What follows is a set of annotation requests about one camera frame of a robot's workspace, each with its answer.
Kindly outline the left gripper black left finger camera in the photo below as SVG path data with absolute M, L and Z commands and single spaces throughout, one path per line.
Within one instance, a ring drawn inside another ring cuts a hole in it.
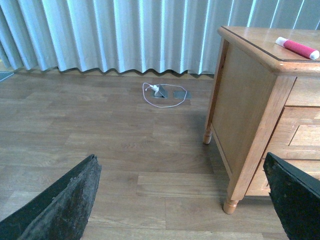
M 102 167 L 92 154 L 0 222 L 2 240 L 79 240 L 99 187 Z

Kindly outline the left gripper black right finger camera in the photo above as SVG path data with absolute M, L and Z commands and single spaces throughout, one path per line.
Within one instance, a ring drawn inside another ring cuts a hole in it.
M 263 169 L 270 198 L 290 240 L 320 238 L 320 181 L 268 152 Z

